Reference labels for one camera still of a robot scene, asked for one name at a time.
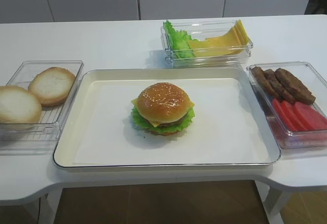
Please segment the brown patty on burger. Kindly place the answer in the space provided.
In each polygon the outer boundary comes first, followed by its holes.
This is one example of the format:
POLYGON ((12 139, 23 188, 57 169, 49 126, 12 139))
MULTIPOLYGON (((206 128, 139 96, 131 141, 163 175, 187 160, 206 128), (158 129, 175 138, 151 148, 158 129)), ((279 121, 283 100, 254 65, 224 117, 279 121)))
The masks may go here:
POLYGON ((159 125, 159 127, 170 127, 170 126, 173 126, 173 125, 179 125, 183 122, 183 120, 185 119, 185 116, 182 117, 181 119, 177 120, 177 121, 174 121, 174 122, 171 122, 171 123, 162 123, 159 125))

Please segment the clear bun container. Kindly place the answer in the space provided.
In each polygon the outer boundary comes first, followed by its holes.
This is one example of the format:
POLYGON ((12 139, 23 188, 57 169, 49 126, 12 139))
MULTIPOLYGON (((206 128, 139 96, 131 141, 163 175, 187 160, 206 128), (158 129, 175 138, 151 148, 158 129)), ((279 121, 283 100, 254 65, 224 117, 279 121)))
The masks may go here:
POLYGON ((7 82, 27 89, 37 74, 48 68, 64 68, 75 75, 66 101, 43 108, 38 123, 2 124, 1 155, 38 155, 52 153, 75 98, 84 63, 82 61, 24 61, 7 82))

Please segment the leaning yellow cheese slices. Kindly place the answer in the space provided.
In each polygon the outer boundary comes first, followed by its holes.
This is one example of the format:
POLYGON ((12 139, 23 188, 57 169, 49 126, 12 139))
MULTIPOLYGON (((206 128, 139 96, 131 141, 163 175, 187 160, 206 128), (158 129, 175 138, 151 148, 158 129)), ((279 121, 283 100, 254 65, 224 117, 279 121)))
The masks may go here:
POLYGON ((226 34, 207 38, 205 43, 206 48, 216 52, 216 55, 233 55, 243 51, 243 48, 249 43, 249 37, 239 19, 226 34))

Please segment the bun half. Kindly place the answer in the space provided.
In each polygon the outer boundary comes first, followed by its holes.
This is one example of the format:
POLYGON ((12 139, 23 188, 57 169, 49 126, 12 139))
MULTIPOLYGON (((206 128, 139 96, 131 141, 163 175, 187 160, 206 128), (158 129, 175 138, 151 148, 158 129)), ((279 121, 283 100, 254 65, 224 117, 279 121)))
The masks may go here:
POLYGON ((26 89, 16 85, 1 86, 1 123, 37 123, 42 106, 26 89))
POLYGON ((67 69, 48 68, 35 76, 28 91, 36 96, 43 107, 58 106, 66 101, 75 78, 67 69))

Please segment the bottom bun of burger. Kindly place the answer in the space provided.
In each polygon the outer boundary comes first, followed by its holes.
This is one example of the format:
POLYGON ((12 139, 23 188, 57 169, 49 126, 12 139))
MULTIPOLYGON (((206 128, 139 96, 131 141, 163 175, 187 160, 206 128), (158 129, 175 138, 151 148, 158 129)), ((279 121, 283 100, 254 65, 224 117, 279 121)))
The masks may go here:
POLYGON ((173 132, 158 132, 158 131, 154 131, 154 130, 148 130, 148 132, 153 135, 169 136, 169 135, 179 133, 180 131, 177 130, 177 131, 173 131, 173 132))

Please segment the red tomato slice left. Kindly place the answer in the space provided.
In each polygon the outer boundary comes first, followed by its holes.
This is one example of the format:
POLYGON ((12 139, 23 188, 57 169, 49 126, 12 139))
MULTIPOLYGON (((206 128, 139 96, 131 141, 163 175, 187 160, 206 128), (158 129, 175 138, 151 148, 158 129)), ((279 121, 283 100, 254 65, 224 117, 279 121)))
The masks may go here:
POLYGON ((298 131, 296 126, 290 121, 290 119, 284 113, 284 111, 282 109, 282 104, 277 99, 272 100, 272 105, 273 105, 276 113, 278 114, 279 118, 285 124, 285 126, 292 132, 298 131))

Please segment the bun half front left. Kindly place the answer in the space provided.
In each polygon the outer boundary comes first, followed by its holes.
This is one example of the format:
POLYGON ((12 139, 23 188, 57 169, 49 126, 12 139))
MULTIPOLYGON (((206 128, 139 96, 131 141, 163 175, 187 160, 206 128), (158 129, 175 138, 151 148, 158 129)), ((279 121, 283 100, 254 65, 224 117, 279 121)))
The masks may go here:
POLYGON ((42 106, 26 89, 16 85, 1 86, 1 123, 37 123, 42 106))

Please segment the yellow cheese slice on burger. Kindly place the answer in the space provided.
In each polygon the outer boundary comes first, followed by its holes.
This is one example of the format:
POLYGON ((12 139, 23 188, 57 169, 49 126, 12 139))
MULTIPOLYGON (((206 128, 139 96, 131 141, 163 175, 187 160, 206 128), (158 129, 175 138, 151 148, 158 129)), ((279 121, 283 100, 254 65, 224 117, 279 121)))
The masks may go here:
MULTIPOLYGON (((159 127, 160 124, 162 123, 166 123, 166 122, 154 122, 154 121, 150 121, 145 119, 144 117, 142 117, 137 108, 136 108, 136 99, 132 100, 131 103, 134 105, 132 111, 131 111, 131 115, 133 118, 133 121, 138 125, 141 126, 143 128, 155 128, 155 127, 159 127)), ((178 129, 183 129, 189 126, 189 124, 192 122, 192 118, 195 116, 195 112, 193 110, 193 107, 195 106, 194 103, 191 103, 191 107, 189 108, 188 112, 185 114, 185 119, 183 120, 183 122, 179 125, 173 125, 170 127, 177 127, 178 129)))

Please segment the brown patty left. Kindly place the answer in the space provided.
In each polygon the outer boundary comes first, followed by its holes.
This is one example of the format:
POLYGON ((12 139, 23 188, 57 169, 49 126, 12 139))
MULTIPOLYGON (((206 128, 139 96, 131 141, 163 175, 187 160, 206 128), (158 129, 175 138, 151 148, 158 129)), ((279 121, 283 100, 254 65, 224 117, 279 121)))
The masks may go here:
POLYGON ((282 97, 270 85, 268 79, 264 75, 264 71, 260 67, 256 66, 252 68, 251 71, 257 83, 260 85, 264 92, 269 94, 272 98, 277 99, 278 101, 283 100, 282 97))

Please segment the brown patty right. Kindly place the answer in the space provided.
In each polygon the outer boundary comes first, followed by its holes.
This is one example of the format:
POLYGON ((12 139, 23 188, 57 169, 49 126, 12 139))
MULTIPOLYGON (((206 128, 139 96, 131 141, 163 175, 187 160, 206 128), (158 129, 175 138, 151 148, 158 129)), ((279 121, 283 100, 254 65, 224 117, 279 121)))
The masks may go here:
POLYGON ((294 76, 286 69, 278 68, 275 71, 276 78, 284 86, 284 88, 294 97, 298 102, 306 105, 312 105, 316 97, 310 90, 302 83, 300 79, 294 76))

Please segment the sesame top bun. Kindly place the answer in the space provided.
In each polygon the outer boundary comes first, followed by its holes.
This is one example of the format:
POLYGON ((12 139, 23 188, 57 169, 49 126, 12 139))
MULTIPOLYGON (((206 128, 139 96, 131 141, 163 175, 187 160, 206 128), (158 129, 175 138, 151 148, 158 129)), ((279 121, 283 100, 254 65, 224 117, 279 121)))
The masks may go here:
POLYGON ((178 86, 160 82, 144 89, 136 99, 138 113, 156 123, 172 123, 185 116, 194 104, 178 86))

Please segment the red tomato slice middle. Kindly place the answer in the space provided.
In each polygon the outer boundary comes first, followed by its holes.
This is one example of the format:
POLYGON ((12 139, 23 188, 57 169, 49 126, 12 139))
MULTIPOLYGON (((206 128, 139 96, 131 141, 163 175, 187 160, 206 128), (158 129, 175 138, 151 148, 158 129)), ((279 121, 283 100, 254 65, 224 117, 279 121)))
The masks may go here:
POLYGON ((307 128, 295 114, 291 103, 283 101, 281 106, 285 114, 285 122, 287 122, 287 126, 291 131, 307 131, 307 128))

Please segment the brown patty middle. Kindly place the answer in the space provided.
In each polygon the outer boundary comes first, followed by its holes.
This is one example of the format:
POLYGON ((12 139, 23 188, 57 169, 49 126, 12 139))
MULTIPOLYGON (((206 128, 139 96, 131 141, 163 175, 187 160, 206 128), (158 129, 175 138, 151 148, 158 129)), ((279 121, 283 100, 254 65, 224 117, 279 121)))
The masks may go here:
POLYGON ((295 103, 295 98, 284 88, 284 86, 276 78, 275 72, 272 69, 264 71, 266 79, 269 81, 273 89, 281 96, 281 99, 286 100, 290 104, 295 103))

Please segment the white rectangular serving tray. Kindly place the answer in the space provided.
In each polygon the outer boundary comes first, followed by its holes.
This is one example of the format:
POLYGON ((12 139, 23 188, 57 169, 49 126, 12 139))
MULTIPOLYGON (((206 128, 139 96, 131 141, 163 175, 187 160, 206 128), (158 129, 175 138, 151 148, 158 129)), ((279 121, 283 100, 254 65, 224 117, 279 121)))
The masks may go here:
POLYGON ((86 73, 54 152, 63 168, 270 165, 281 150, 240 68, 93 70, 86 73), (157 82, 182 88, 195 117, 156 136, 131 119, 132 100, 157 82))

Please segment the bun half back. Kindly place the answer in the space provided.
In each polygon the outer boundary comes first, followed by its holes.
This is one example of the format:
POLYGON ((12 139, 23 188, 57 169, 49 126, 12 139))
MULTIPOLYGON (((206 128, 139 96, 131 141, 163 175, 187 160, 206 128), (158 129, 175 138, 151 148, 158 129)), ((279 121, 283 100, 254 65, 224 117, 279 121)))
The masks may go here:
POLYGON ((75 78, 67 69, 48 68, 35 76, 28 91, 36 96, 43 107, 58 106, 66 101, 75 78))

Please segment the clear patty tomato container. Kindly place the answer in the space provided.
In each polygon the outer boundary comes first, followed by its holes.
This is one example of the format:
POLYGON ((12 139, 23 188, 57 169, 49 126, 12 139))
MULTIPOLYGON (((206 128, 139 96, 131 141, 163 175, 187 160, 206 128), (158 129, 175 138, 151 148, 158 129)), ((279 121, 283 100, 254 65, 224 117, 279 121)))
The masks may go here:
POLYGON ((290 131, 279 118, 273 105, 272 98, 263 91, 254 78, 251 69, 260 67, 263 71, 278 68, 286 69, 302 81, 302 83, 316 97, 315 102, 309 105, 326 118, 326 81, 307 62, 294 61, 282 63, 254 64, 247 67, 248 77, 257 100, 263 109, 270 129, 282 149, 326 146, 326 130, 290 131))

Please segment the green lettuce in container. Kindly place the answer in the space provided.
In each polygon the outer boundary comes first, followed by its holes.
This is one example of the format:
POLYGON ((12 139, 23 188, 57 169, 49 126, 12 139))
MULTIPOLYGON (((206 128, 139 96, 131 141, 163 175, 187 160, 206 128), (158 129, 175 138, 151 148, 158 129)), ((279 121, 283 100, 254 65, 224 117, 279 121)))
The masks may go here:
POLYGON ((166 20, 163 27, 168 34, 168 40, 172 48, 173 56, 176 59, 191 59, 195 58, 193 49, 189 41, 195 43, 198 40, 193 39, 185 30, 175 30, 172 23, 166 20))

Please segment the front yellow cheese slice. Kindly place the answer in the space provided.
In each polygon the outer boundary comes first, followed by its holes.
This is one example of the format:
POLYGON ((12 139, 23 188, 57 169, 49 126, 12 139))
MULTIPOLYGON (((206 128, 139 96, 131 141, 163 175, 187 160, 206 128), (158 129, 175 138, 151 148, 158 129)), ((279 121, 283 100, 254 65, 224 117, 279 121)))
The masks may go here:
POLYGON ((221 56, 219 45, 215 40, 188 40, 188 44, 196 57, 221 56))

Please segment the clear lettuce cheese container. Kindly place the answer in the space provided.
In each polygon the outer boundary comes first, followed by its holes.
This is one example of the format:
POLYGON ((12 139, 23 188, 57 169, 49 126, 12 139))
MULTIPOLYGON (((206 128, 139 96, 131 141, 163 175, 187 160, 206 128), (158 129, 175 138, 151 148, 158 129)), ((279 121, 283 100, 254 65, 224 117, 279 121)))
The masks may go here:
MULTIPOLYGON (((185 30, 193 39, 204 41, 207 38, 219 37, 226 34, 236 23, 236 20, 210 20, 172 23, 175 30, 185 30)), ((191 59, 176 59, 173 56, 172 48, 168 40, 168 34, 164 27, 164 22, 160 28, 162 47, 165 53, 165 61, 172 68, 192 68, 209 67, 226 64, 244 63, 251 56, 253 42, 249 38, 249 43, 243 48, 243 51, 233 55, 221 55, 213 57, 195 57, 191 59)))

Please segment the green lettuce leaf on burger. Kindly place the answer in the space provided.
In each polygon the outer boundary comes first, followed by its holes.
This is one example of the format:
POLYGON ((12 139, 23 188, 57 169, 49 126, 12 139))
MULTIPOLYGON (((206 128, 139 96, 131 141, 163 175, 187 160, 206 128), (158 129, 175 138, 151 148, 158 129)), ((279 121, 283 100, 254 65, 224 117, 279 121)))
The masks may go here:
POLYGON ((157 127, 154 127, 148 120, 143 118, 137 111, 136 107, 131 110, 131 115, 135 125, 147 130, 148 132, 166 136, 181 132, 188 128, 192 123, 192 119, 195 117, 195 112, 193 108, 190 108, 188 113, 180 120, 168 124, 160 124, 157 127))

